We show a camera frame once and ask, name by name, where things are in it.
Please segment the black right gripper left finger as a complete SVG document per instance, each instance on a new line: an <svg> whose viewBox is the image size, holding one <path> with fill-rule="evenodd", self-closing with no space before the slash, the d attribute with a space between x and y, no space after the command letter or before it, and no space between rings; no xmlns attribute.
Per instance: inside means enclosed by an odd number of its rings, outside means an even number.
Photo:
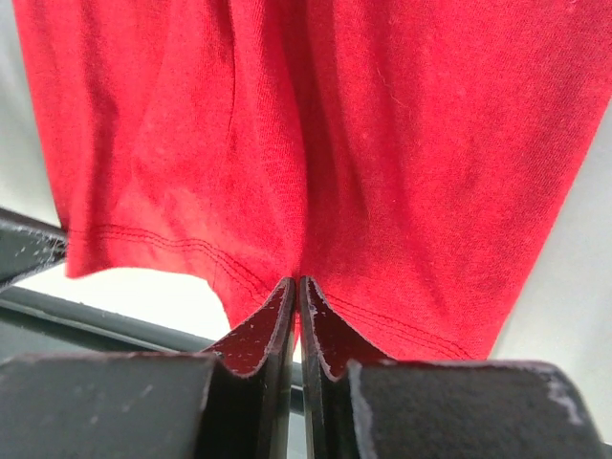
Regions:
<svg viewBox="0 0 612 459"><path fill-rule="evenodd" d="M195 353L28 355L1 365L5 458L283 458L295 284Z"/></svg>

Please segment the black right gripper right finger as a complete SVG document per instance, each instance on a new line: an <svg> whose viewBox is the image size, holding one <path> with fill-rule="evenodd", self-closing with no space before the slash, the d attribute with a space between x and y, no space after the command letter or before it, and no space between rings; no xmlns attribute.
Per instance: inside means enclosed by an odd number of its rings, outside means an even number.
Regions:
<svg viewBox="0 0 612 459"><path fill-rule="evenodd" d="M312 458L602 458L572 382L541 361L397 361L300 281Z"/></svg>

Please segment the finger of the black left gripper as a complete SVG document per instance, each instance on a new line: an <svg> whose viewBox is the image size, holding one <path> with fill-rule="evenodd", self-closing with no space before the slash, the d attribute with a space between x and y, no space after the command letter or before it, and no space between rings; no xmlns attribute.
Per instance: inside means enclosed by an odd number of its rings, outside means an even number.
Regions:
<svg viewBox="0 0 612 459"><path fill-rule="evenodd" d="M67 234L63 229L4 208L0 224L2 290L65 261Z"/></svg>

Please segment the red t shirt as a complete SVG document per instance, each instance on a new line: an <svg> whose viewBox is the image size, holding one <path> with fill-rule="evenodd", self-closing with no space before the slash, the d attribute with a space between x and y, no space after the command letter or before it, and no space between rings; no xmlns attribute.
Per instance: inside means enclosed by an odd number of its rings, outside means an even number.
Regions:
<svg viewBox="0 0 612 459"><path fill-rule="evenodd" d="M611 97L607 1L17 1L67 274L283 277L483 359Z"/></svg>

